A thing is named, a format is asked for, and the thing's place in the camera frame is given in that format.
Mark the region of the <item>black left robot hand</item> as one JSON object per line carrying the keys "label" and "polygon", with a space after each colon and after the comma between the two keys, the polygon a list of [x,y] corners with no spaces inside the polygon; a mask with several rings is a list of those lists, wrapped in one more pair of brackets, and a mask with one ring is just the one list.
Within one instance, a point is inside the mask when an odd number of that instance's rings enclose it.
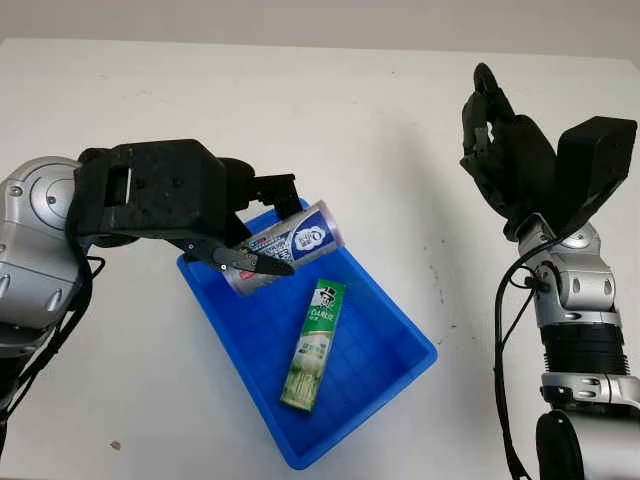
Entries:
{"label": "black left robot hand", "polygon": [[172,245],[183,251],[187,263],[203,262],[218,271],[231,269],[273,276],[291,276],[294,268],[283,260],[260,254],[243,243],[251,232],[237,216],[253,201],[272,206],[279,219],[286,220],[300,213],[303,207],[295,187],[293,174],[258,176],[248,163],[223,158],[226,172],[227,203],[222,231],[206,239],[173,240]]}

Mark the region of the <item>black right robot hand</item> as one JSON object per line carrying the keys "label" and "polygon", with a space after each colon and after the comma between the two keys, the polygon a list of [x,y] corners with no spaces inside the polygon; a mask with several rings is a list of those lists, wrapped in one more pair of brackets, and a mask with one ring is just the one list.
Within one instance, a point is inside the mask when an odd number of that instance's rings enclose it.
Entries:
{"label": "black right robot hand", "polygon": [[473,82],[462,109],[460,165],[489,206],[506,219],[503,233],[515,242],[528,219],[543,212],[556,154],[538,125],[514,111],[488,65],[475,67]]}

